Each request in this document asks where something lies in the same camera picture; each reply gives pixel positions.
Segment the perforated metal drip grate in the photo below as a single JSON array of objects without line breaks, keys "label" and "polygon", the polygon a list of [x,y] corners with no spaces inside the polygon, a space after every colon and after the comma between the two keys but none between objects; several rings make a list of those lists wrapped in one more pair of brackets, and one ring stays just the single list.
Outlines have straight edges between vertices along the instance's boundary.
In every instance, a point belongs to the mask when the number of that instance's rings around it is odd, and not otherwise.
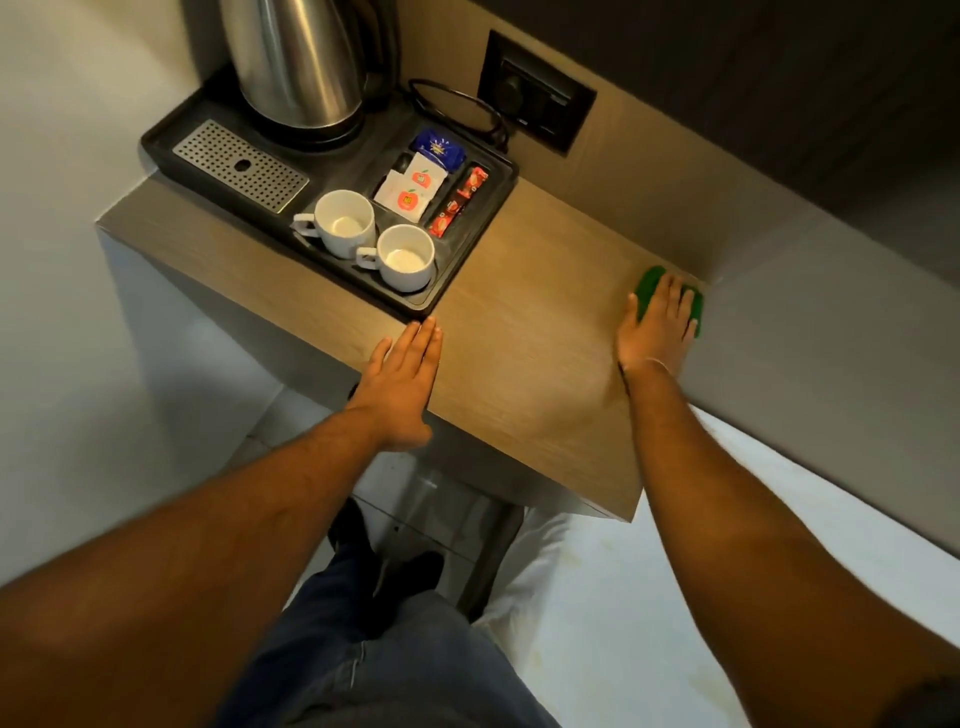
[{"label": "perforated metal drip grate", "polygon": [[269,213],[282,213],[309,185],[306,174],[208,119],[173,154]]}]

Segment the black kettle base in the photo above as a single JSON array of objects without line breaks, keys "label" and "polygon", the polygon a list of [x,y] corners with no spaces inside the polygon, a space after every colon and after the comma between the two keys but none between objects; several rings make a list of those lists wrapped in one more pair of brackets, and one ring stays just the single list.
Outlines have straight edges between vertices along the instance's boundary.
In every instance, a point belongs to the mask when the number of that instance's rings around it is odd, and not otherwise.
[{"label": "black kettle base", "polygon": [[258,134],[274,144],[303,153],[325,153],[356,140],[363,130],[366,115],[359,110],[341,123],[328,127],[287,126],[254,110],[247,110],[245,118]]}]

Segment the stainless steel electric kettle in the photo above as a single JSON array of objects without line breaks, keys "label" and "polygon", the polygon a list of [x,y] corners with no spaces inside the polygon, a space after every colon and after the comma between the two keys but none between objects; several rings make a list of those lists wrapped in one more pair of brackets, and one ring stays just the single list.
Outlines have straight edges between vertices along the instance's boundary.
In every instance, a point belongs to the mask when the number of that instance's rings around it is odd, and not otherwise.
[{"label": "stainless steel electric kettle", "polygon": [[320,128],[385,110],[400,79],[398,0],[219,0],[239,89],[283,125]]}]

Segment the green cleaning cloth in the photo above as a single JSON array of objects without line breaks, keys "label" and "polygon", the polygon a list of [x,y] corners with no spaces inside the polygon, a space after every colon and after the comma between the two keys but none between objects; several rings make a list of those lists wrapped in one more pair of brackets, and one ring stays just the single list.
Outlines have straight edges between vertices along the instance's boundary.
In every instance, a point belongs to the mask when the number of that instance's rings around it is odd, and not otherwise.
[{"label": "green cleaning cloth", "polygon": [[[657,265],[647,269],[637,285],[634,288],[634,295],[637,299],[637,321],[642,321],[646,310],[659,286],[660,280],[666,274],[666,267]],[[696,320],[698,326],[694,333],[695,338],[700,338],[703,331],[705,297],[701,290],[695,286],[685,283],[681,287],[681,294],[688,290],[693,291],[691,303],[690,319]]]}]

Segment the white bed sheet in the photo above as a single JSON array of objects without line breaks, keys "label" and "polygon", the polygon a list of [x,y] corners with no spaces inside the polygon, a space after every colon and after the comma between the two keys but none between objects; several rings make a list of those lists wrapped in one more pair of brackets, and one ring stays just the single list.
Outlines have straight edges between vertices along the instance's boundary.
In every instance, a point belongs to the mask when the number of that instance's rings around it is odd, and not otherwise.
[{"label": "white bed sheet", "polygon": [[[960,647],[960,559],[721,419],[696,415],[859,580]],[[566,728],[749,728],[646,498],[630,523],[531,510],[475,625]]]}]

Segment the black shoe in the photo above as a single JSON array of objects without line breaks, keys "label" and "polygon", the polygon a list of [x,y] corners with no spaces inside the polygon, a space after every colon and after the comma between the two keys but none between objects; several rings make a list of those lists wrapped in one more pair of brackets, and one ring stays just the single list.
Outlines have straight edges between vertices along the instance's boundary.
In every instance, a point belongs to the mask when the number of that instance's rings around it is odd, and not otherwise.
[{"label": "black shoe", "polygon": [[426,591],[436,590],[446,566],[446,557],[438,551],[425,551],[400,564],[385,576],[374,596],[381,611],[398,608],[403,601]]},{"label": "black shoe", "polygon": [[375,555],[364,513],[357,500],[350,496],[342,504],[327,531],[327,540],[334,556]]}]

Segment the person's left forearm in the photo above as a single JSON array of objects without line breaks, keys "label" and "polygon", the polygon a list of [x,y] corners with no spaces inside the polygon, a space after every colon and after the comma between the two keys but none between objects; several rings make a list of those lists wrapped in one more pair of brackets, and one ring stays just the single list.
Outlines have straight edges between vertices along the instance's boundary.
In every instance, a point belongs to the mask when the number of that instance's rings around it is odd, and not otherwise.
[{"label": "person's left forearm", "polygon": [[0,588],[0,728],[202,728],[387,441],[312,434]]}]

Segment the black wall socket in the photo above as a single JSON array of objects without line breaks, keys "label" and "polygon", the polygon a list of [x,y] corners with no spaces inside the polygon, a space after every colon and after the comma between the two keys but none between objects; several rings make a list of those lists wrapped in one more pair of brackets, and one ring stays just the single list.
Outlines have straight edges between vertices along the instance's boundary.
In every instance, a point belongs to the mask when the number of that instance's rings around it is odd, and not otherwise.
[{"label": "black wall socket", "polygon": [[566,157],[597,92],[496,30],[487,36],[477,95],[512,126]]}]

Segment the blue sachet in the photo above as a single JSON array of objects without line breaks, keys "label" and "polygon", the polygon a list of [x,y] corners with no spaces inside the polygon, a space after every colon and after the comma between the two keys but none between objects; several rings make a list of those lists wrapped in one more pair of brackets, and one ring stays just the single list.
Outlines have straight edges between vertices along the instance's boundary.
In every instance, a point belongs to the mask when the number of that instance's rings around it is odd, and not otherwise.
[{"label": "blue sachet", "polygon": [[433,128],[421,130],[412,141],[411,150],[447,173],[456,172],[467,160],[467,152],[460,144]]}]

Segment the person's right forearm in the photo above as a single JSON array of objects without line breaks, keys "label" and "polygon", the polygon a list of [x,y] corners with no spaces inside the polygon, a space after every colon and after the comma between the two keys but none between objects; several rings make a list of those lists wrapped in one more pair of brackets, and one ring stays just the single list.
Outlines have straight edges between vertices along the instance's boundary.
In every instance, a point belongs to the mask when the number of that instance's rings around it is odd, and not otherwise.
[{"label": "person's right forearm", "polygon": [[960,728],[960,648],[841,564],[662,365],[624,378],[655,527],[751,727]]}]

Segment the black plastic tray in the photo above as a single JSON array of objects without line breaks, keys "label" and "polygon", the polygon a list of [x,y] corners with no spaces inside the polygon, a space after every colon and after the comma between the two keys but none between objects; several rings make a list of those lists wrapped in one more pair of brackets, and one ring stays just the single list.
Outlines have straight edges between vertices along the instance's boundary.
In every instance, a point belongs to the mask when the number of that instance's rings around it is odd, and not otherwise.
[{"label": "black plastic tray", "polygon": [[[366,116],[356,139],[342,148],[326,152],[295,151],[271,142],[249,124],[246,111],[252,109],[240,91],[234,68],[227,65],[144,133],[140,144],[166,178],[242,221],[259,237],[286,249],[302,264],[316,271],[324,270],[342,287],[384,310],[390,310],[404,322],[423,320],[433,312],[508,200],[520,176],[518,165],[499,151],[470,135],[432,122],[416,111],[400,92],[393,95],[385,109]],[[309,179],[308,186],[282,213],[274,214],[175,156],[173,148],[209,119],[305,174]],[[464,211],[450,224],[443,237],[432,235],[437,257],[428,285],[415,293],[402,294],[387,286],[378,272],[336,258],[319,238],[303,237],[294,232],[291,225],[294,215],[310,212],[316,201],[331,190],[352,190],[374,200],[390,170],[403,172],[406,169],[415,153],[411,150],[411,143],[424,129],[436,130],[460,144],[466,151],[466,161],[438,188],[437,195],[429,202],[418,223],[422,229],[426,230],[442,203],[457,191],[472,166],[486,169],[488,180],[465,204]]]}]

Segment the person's right hand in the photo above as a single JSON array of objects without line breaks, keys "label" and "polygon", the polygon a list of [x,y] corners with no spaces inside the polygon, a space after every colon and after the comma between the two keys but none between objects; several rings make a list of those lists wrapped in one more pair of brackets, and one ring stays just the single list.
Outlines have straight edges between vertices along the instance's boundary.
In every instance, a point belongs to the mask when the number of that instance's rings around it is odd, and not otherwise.
[{"label": "person's right hand", "polygon": [[625,379],[648,365],[656,366],[676,378],[691,348],[683,345],[683,338],[691,320],[693,291],[687,290],[683,294],[683,317],[678,321],[668,320],[663,311],[663,278],[681,277],[674,273],[666,273],[661,278],[646,313],[635,331],[625,334],[625,311],[618,325],[615,336],[616,358],[618,368]]}]

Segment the person's blue jeans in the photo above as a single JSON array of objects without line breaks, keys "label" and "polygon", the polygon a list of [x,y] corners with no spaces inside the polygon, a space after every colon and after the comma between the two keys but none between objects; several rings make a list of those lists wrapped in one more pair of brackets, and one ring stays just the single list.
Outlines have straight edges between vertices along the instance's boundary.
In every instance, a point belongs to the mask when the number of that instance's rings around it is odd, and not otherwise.
[{"label": "person's blue jeans", "polygon": [[502,650],[437,591],[368,619],[380,561],[340,547],[270,627],[211,728],[560,728]]}]

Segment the white tea bag packet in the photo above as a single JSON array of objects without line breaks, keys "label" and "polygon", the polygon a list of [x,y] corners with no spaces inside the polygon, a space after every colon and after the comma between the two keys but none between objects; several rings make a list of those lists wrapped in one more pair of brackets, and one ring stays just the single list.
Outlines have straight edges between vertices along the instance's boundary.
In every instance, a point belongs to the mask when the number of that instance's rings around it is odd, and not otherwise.
[{"label": "white tea bag packet", "polygon": [[408,222],[419,224],[434,195],[430,182],[423,186],[413,176],[391,169],[374,193],[373,200]]},{"label": "white tea bag packet", "polygon": [[412,188],[419,195],[432,198],[450,173],[433,158],[417,151],[401,175],[408,188]]}]

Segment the grey bed headboard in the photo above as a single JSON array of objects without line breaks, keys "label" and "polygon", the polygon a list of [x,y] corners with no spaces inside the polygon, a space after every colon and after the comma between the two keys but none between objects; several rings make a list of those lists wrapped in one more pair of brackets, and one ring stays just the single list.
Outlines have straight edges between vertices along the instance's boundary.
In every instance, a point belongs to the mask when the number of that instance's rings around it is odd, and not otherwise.
[{"label": "grey bed headboard", "polygon": [[694,404],[960,558],[960,289],[803,204],[704,313]]}]

